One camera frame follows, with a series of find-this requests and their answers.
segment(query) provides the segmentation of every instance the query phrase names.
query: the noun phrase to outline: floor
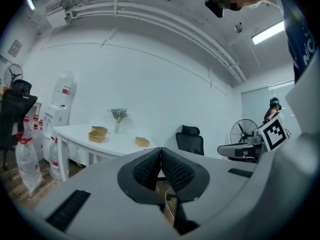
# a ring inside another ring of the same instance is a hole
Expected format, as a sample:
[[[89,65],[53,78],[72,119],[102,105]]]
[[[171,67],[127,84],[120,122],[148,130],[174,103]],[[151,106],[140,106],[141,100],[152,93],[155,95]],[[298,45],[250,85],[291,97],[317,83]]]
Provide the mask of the floor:
[[[2,166],[3,161],[3,152],[0,151],[0,165]],[[0,179],[6,188],[9,196],[25,205],[29,209],[33,209],[37,204],[52,190],[55,189],[55,187],[58,184],[61,184],[62,182],[56,179],[53,179],[50,175],[50,164],[46,160],[41,160],[39,162],[40,165],[40,171],[42,173],[42,182],[38,189],[35,190],[32,196],[29,196],[27,188],[25,187],[24,183],[22,182],[22,179],[20,177],[17,163],[16,163],[16,156],[14,152],[9,151],[7,153],[6,158],[6,167],[7,171],[4,171],[2,167],[0,167]],[[69,163],[69,177],[74,176],[79,171],[85,170],[81,169],[71,163]],[[156,190],[155,192],[163,197],[165,199],[166,191],[170,188],[170,184],[168,181],[158,181],[156,184]],[[170,189],[168,191],[168,194],[174,194],[175,192]],[[170,201],[167,201],[168,207],[171,211],[171,213],[174,215],[176,212],[176,199],[172,198]],[[174,224],[174,218],[171,215],[168,207],[166,206],[163,215],[165,218],[171,223]]]

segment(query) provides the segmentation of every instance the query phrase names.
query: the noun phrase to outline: white wall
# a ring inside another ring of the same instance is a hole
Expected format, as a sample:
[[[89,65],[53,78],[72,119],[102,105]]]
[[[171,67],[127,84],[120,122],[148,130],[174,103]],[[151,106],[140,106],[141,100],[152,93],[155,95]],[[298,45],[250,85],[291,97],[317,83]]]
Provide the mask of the white wall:
[[[116,34],[100,47],[115,26]],[[197,126],[205,155],[220,157],[217,147],[229,143],[241,114],[225,68],[183,37],[138,20],[94,16],[42,36],[24,62],[31,94],[49,103],[64,70],[77,80],[71,125],[113,127],[107,110],[128,108],[123,130],[147,132],[157,146],[176,148],[177,129]]]
[[[25,5],[22,5],[14,17],[12,17],[0,37],[0,55],[3,57],[0,61],[0,79],[2,79],[2,84],[0,84],[1,91],[5,86],[4,74],[6,69],[14,63],[19,64],[23,70],[22,62],[38,38],[37,29],[30,25],[30,19],[26,14],[26,10],[28,10],[28,8],[26,8]],[[18,40],[22,44],[22,47],[16,57],[13,57],[8,51],[15,40]]]
[[[233,89],[236,107],[241,109],[242,115],[242,93],[265,88],[281,82],[292,81],[295,79],[294,66],[292,63],[279,66],[273,70],[266,70],[264,73],[248,78],[247,82],[238,85]]]

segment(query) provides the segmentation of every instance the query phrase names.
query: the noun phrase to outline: red label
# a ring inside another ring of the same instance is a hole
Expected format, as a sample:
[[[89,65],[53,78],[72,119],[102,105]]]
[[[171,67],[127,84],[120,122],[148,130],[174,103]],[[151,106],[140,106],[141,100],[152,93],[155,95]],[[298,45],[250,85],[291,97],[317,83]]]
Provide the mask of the red label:
[[[70,91],[69,91],[69,90],[66,90],[66,89],[63,89],[63,90],[62,90],[62,93],[69,95],[69,94],[70,94]]]
[[[53,168],[59,169],[59,164],[58,164],[58,162],[55,162],[55,161],[52,161],[52,160],[51,160],[51,164],[52,164],[52,167],[53,167]]]

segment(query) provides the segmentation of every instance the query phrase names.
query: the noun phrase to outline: wall fan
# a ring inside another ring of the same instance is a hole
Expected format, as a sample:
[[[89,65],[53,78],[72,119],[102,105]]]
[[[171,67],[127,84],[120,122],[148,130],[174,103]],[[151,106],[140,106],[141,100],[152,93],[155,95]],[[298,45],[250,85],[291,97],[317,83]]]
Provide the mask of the wall fan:
[[[250,119],[242,119],[234,124],[230,132],[232,144],[246,142],[253,137],[255,130],[258,129],[256,123]]]
[[[4,73],[4,84],[10,88],[15,80],[22,79],[23,76],[22,68],[18,64],[11,64]]]

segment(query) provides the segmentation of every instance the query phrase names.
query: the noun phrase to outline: cable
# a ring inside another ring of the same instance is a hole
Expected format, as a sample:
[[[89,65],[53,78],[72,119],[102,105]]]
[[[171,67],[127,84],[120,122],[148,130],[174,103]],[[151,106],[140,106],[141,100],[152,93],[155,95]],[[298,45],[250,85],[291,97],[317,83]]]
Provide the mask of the cable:
[[[175,217],[174,217],[174,215],[172,214],[172,212],[171,212],[171,210],[170,210],[170,208],[169,208],[169,206],[168,206],[168,203],[167,203],[167,193],[168,193],[168,191],[169,191],[171,188],[172,188],[172,187],[170,187],[170,188],[165,192],[164,200],[165,200],[165,205],[166,205],[166,207],[168,208],[168,210],[169,210],[169,212],[170,212],[173,220],[175,220]]]

